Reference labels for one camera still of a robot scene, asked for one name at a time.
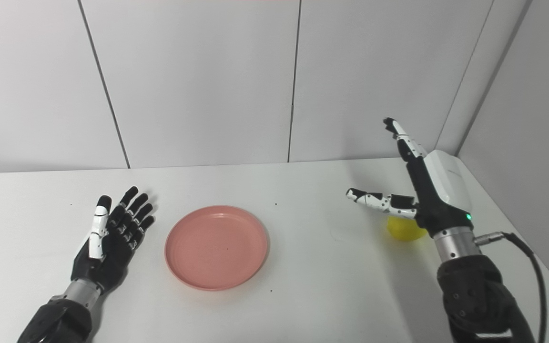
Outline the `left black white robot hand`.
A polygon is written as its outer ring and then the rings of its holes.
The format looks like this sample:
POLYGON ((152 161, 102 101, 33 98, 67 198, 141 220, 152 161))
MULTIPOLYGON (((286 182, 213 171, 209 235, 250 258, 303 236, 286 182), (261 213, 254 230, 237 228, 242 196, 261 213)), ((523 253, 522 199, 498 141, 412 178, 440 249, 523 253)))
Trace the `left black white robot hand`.
POLYGON ((117 204, 103 195, 94 209, 89 236, 74 258, 71 280, 88 280, 102 294, 118 286, 135 251, 154 224, 154 206, 134 185, 117 204))

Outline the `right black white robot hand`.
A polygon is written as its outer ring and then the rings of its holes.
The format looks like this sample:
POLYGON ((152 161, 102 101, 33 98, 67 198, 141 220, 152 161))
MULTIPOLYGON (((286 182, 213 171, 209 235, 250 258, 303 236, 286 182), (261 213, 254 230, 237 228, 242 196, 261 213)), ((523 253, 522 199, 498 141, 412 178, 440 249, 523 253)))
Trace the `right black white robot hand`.
POLYGON ((346 197, 389 216, 415 220, 429 236, 452 228, 474 229, 471 199, 456 160, 441 150, 427 152, 395 119, 384 119, 393 134, 415 196, 366 192, 350 188, 346 197))

